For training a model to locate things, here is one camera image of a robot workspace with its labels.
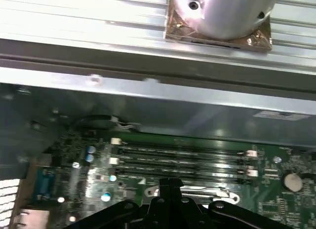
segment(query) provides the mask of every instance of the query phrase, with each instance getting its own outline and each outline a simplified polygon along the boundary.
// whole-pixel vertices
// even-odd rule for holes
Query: copper base
[[[272,50],[270,18],[264,21],[252,34],[234,40],[220,40],[204,36],[188,27],[175,10],[173,0],[169,0],[166,39],[193,43],[211,44],[243,50],[268,52]]]

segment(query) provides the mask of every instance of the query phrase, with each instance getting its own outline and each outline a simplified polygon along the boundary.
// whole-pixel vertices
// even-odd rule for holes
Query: metal clip
[[[212,201],[225,201],[231,204],[238,204],[240,196],[236,193],[230,192],[224,188],[208,188],[208,187],[195,187],[183,186],[180,188],[182,196],[195,197],[195,198],[209,198]],[[145,190],[146,197],[159,196],[159,187],[153,186]]]

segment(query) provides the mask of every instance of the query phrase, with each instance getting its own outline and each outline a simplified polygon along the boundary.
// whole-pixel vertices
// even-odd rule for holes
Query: green circuit board
[[[143,133],[67,132],[51,148],[56,174],[51,200],[67,196],[58,210],[66,217],[50,221],[48,228],[70,224],[69,215],[79,220],[124,199],[150,203],[154,192],[146,192],[159,178],[177,177],[188,187],[236,194],[238,206],[294,229],[315,229],[316,159],[306,152]],[[74,162],[80,165],[76,174]],[[111,199],[101,200],[105,194]],[[196,197],[203,205],[213,199]]]

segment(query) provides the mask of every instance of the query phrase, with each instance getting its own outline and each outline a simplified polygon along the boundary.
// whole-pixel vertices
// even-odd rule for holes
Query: cable
[[[133,123],[127,123],[125,121],[122,121],[118,117],[107,115],[107,114],[93,114],[93,115],[87,115],[85,117],[79,118],[69,125],[69,129],[74,128],[80,123],[94,121],[94,120],[108,120],[115,123],[117,127],[121,129],[135,129],[135,125],[133,125]]]

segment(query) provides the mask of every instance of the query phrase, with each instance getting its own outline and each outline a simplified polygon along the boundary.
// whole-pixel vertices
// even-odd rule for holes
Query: motherboard
[[[125,199],[149,204],[180,178],[205,207],[224,200],[294,229],[316,228],[316,153],[299,147],[103,130],[68,131],[38,172],[34,205],[62,228]]]

